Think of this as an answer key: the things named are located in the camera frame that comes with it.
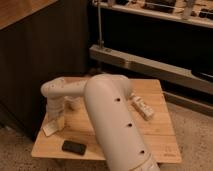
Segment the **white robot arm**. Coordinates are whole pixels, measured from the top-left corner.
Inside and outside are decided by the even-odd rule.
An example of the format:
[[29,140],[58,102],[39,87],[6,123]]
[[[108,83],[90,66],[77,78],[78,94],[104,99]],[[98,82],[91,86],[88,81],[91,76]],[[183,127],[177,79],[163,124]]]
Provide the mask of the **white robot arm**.
[[132,92],[131,81],[114,74],[99,74],[71,83],[59,77],[41,86],[41,93],[47,98],[47,113],[52,118],[61,114],[64,96],[83,97],[110,171],[160,171],[128,108]]

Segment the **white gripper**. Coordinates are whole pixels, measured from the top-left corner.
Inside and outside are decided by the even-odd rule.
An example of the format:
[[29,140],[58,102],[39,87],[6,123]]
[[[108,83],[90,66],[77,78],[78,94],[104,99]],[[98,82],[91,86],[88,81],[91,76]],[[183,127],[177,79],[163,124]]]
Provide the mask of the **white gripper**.
[[47,108],[48,120],[55,121],[59,130],[65,127],[64,107]]

